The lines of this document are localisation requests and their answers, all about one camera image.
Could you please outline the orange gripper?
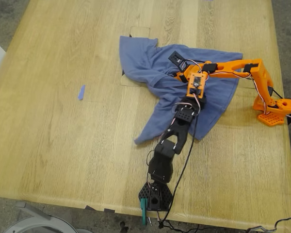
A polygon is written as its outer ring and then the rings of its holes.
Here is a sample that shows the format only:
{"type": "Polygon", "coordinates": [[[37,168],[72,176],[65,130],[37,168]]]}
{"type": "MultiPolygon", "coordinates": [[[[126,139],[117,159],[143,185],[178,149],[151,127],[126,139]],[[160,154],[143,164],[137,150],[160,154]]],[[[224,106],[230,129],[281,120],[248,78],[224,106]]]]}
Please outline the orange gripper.
{"type": "Polygon", "coordinates": [[[202,73],[206,72],[208,74],[214,73],[218,70],[218,64],[217,63],[210,63],[209,61],[205,63],[199,63],[194,60],[187,60],[189,64],[186,66],[186,69],[184,70],[184,73],[177,72],[174,75],[174,78],[181,81],[182,83],[187,83],[187,77],[190,73],[202,73]]]}

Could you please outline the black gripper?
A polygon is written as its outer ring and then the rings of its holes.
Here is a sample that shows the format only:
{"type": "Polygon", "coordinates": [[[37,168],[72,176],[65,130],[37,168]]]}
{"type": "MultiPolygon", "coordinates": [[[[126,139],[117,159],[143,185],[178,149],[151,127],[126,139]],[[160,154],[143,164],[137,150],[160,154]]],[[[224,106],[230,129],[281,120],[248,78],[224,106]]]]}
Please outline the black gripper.
{"type": "Polygon", "coordinates": [[[188,105],[192,105],[192,107],[194,109],[196,109],[197,111],[203,110],[205,107],[205,104],[207,102],[206,97],[204,96],[201,99],[197,97],[197,100],[198,100],[199,104],[197,103],[197,101],[194,97],[184,97],[181,99],[180,102],[186,103],[188,105]]]}

